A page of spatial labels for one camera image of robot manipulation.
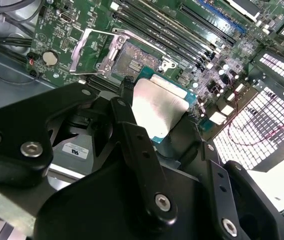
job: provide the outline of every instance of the ventilation grille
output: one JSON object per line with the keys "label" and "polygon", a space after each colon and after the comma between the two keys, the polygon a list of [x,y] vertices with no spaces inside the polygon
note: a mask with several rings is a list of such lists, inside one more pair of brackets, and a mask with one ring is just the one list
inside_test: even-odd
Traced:
{"label": "ventilation grille", "polygon": [[214,139],[224,163],[233,160],[247,170],[275,152],[282,141],[284,101],[267,87]]}

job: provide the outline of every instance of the metal plate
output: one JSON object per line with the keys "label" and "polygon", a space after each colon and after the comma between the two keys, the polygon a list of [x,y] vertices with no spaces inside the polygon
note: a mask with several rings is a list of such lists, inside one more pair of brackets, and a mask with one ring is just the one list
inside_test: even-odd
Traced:
{"label": "metal plate", "polygon": [[187,101],[148,79],[139,79],[134,87],[133,113],[151,139],[167,136],[188,108]]}

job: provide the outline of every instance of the green circuit board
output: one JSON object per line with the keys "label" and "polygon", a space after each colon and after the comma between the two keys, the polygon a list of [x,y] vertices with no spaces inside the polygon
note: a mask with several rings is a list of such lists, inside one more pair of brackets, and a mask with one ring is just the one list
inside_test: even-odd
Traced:
{"label": "green circuit board", "polygon": [[[27,68],[58,87],[90,76],[118,87],[147,67],[210,104],[217,100],[211,82],[226,92],[245,82],[247,65],[262,49],[284,56],[274,40],[284,0],[251,3],[256,20],[225,0],[55,0],[41,10],[31,48],[38,57]],[[229,84],[221,80],[221,62]],[[240,77],[232,79],[233,72]]]}

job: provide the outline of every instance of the blue ram slot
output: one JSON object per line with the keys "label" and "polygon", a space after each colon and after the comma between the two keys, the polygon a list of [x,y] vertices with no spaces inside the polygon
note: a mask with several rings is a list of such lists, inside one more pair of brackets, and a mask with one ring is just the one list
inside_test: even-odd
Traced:
{"label": "blue ram slot", "polygon": [[209,9],[211,12],[213,12],[214,14],[218,15],[220,18],[224,19],[226,22],[228,22],[232,27],[234,27],[236,30],[238,30],[241,34],[245,34],[246,30],[244,28],[242,28],[240,25],[236,24],[235,22],[233,22],[231,19],[229,19],[227,16],[225,16],[223,13],[221,13],[219,10],[215,9],[214,7],[212,7],[210,4],[204,2],[204,0],[198,0],[198,2],[206,7],[207,9]]}

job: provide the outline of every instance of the sticker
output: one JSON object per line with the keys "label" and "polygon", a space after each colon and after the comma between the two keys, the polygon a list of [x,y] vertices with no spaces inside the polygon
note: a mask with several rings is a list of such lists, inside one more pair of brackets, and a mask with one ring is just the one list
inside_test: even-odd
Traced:
{"label": "sticker", "polygon": [[86,159],[88,155],[88,149],[83,148],[81,146],[77,146],[70,142],[66,143],[63,146],[63,151],[72,155],[75,155],[79,158]]}

